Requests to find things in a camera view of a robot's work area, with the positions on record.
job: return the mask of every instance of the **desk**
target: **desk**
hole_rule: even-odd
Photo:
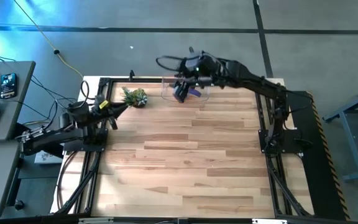
[[[34,68],[35,62],[0,62],[0,87],[1,75],[16,73],[17,76],[17,94],[10,100],[24,101]],[[9,101],[0,103],[0,140],[7,140],[14,130],[22,104]]]
[[[91,96],[99,78],[84,77]],[[255,93],[210,88],[204,106],[171,104],[161,98],[160,83],[117,83],[114,101],[121,101],[123,86],[143,88],[149,100],[145,108],[126,110],[117,131],[108,125],[92,216],[274,216],[265,156],[260,153]],[[83,157],[78,153],[63,176],[63,201],[78,184]],[[283,163],[288,187],[313,213],[302,162],[284,154]],[[51,212],[56,209],[54,202]]]
[[[34,71],[35,62],[0,62],[1,75],[16,73],[17,96],[11,100],[24,101]],[[0,101],[0,216],[6,204],[6,197],[19,156],[19,143],[6,141],[12,134],[22,105],[16,102]]]

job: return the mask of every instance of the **potted plant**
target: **potted plant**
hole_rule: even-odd
[[[138,88],[137,90],[130,91],[128,88],[123,87],[124,90],[124,102],[128,106],[133,106],[135,108],[142,108],[147,103],[147,95],[143,89]]]

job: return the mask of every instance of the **yellow cable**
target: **yellow cable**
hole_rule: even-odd
[[[20,6],[19,3],[17,3],[16,0],[14,0],[14,2],[17,4],[17,6],[19,6],[20,9],[22,9],[23,13],[31,20],[31,22],[35,25],[35,27],[38,29],[38,31],[43,35],[43,37],[45,38],[45,40],[47,40],[48,44],[51,46],[51,48],[54,51],[54,54],[56,54],[59,59],[69,68],[71,68],[74,72],[76,72],[77,74],[79,74],[79,76],[81,77],[81,79],[84,78],[84,76],[81,74],[81,72],[79,72],[77,69],[75,69],[74,67],[72,67],[71,65],[69,65],[66,61],[64,61],[63,57],[60,55],[60,53],[55,53],[55,51],[57,50],[53,44],[51,43],[51,41],[48,39],[48,37],[44,34],[44,32],[42,32],[42,30],[38,27],[38,25],[31,19],[31,17],[28,15],[28,13],[25,12],[25,10],[22,8],[22,6]]]

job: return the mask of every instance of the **concrete floor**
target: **concrete floor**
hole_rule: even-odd
[[[24,9],[41,26],[131,28],[256,29],[252,0],[21,0]],[[353,0],[259,0],[265,29],[358,30],[358,1]],[[0,0],[0,26],[31,22],[10,0]],[[161,76],[154,58],[186,56],[188,47],[219,57],[238,60],[265,75],[258,34],[153,33],[153,32],[46,32],[67,61],[84,75]],[[291,90],[308,90],[320,115],[342,105],[358,93],[358,35],[266,35],[273,75],[284,78]],[[38,32],[0,31],[0,56],[37,62],[34,75],[48,88],[66,97],[78,96],[80,79],[65,67]],[[52,99],[30,85],[25,102],[47,114]],[[41,119],[23,108],[19,122]],[[325,124],[339,176],[356,171],[342,126]],[[18,197],[44,201],[44,208],[4,212],[4,217],[45,215],[55,182],[51,178],[29,179]],[[26,194],[44,189],[43,195]],[[352,220],[358,221],[358,180],[342,183]]]

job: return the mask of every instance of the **purple object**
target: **purple object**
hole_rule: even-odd
[[[195,95],[197,97],[201,97],[201,93],[199,91],[195,90],[195,89],[192,89],[192,88],[189,89],[188,93],[192,94],[192,95]]]

